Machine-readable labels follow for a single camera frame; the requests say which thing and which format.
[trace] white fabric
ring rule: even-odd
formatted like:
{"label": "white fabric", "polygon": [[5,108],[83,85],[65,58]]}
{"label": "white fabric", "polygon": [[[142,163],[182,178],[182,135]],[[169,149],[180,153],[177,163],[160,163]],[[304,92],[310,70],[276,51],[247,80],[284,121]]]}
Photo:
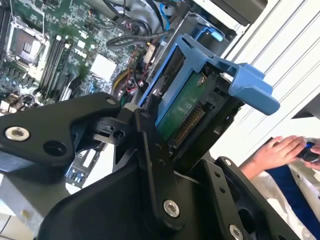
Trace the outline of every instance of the white fabric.
{"label": "white fabric", "polygon": [[[296,184],[320,221],[320,200],[318,198],[320,182],[315,178],[315,172],[306,168],[300,160],[290,164],[289,168]],[[316,239],[297,218],[284,194],[267,172],[262,172],[251,182],[300,239]]]}

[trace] cpu socket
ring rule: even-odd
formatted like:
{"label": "cpu socket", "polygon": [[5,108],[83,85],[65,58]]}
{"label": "cpu socket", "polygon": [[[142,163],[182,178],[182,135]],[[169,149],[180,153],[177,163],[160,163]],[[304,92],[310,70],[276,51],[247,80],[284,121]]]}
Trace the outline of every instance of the cpu socket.
{"label": "cpu socket", "polygon": [[15,18],[11,22],[6,53],[21,67],[35,66],[43,49],[45,38],[42,33],[31,29],[26,23]]}

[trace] metal screw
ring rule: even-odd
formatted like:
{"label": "metal screw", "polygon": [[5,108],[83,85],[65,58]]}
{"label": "metal screw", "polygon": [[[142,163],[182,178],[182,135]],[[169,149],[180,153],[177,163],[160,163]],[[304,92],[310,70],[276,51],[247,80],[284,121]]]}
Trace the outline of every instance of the metal screw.
{"label": "metal screw", "polygon": [[149,118],[149,114],[144,111],[141,113],[141,115],[144,116],[145,118]]}
{"label": "metal screw", "polygon": [[163,209],[172,218],[177,218],[180,214],[178,205],[172,200],[165,200],[163,203]]}
{"label": "metal screw", "polygon": [[27,129],[19,126],[12,126],[5,130],[4,135],[7,139],[17,142],[23,142],[30,137]]}
{"label": "metal screw", "polygon": [[230,167],[232,165],[232,163],[228,160],[228,159],[225,159],[224,162]]}
{"label": "metal screw", "polygon": [[229,231],[231,233],[231,235],[234,237],[234,239],[236,240],[243,240],[244,236],[242,235],[241,231],[239,230],[239,228],[237,228],[236,225],[231,224],[229,226]]}
{"label": "metal screw", "polygon": [[204,76],[202,76],[199,80],[198,80],[198,87],[201,87],[206,81],[206,78]]}
{"label": "metal screw", "polygon": [[115,104],[116,104],[116,102],[115,102],[115,101],[113,101],[113,100],[112,100],[112,99],[110,99],[110,98],[108,98],[106,101],[107,101],[108,103],[112,104],[112,105],[115,105]]}

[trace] person's arm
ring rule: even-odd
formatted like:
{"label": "person's arm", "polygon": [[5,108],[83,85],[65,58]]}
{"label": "person's arm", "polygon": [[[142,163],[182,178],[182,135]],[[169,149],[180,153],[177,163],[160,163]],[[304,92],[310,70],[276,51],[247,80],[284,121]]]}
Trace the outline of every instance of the person's arm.
{"label": "person's arm", "polygon": [[288,136],[284,139],[281,136],[275,137],[257,150],[239,168],[251,180],[265,170],[295,161],[305,145],[302,136]]}

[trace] hand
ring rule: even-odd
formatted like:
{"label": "hand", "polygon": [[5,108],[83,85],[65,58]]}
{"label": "hand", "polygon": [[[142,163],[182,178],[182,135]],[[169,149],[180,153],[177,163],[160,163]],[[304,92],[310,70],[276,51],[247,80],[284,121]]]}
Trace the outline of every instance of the hand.
{"label": "hand", "polygon": [[[314,145],[310,150],[311,150],[311,152],[320,155],[320,144]],[[311,169],[315,169],[315,170],[320,171],[320,161],[319,160],[316,162],[304,161],[304,165],[307,168],[311,168]]]}
{"label": "hand", "polygon": [[265,170],[295,161],[305,145],[302,136],[288,136],[284,139],[281,136],[275,137],[258,149],[247,162],[240,166],[240,169],[251,180]]}

